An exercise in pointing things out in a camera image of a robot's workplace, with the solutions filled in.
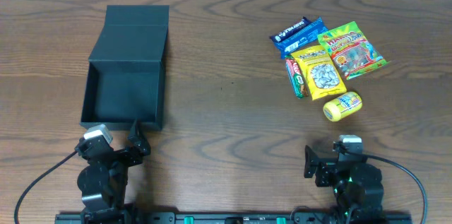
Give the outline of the yellow sunflower seed bag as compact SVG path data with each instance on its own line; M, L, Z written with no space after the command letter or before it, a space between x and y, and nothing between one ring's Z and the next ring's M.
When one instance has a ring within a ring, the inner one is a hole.
M307 47L291 55L300 67L312 100L347 91L332 59L321 45Z

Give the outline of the green Haribo gummy bag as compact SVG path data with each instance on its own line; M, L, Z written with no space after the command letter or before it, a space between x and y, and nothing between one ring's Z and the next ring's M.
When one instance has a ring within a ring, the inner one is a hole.
M321 33L317 39L346 80L372 72L388 63L355 21Z

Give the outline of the black gift box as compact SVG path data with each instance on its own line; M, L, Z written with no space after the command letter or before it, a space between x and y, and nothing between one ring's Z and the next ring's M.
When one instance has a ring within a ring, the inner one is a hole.
M81 126L159 131L165 100L166 5L109 5L88 57Z

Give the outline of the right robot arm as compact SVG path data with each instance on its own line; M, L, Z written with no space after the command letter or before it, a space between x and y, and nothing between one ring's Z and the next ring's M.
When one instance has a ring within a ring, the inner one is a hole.
M314 178L317 187L330 187L337 206L324 223L377 223L384 220L384 194L379 168L370 165L361 143L333 144L335 158L321 158L311 147L304 148L304 176Z

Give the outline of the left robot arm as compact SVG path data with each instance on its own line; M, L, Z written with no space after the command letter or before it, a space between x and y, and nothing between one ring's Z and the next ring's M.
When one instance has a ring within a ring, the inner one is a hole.
M82 223L137 223L139 210L125 203L128 169L143 163L151 147L142 133L140 122L134 121L128 141L120 150L110 146L113 136L104 124L89 128L75 147L88 166L78 176L77 185L85 205Z

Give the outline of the blue Oreo cookie pack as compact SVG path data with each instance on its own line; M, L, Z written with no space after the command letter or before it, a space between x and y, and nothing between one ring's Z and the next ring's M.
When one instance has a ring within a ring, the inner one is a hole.
M302 28L299 32L293 34L291 37L274 43L275 47L280 51L281 58L295 52L299 48L317 41L317 36L328 31L324 25L323 19L318 17L315 21Z

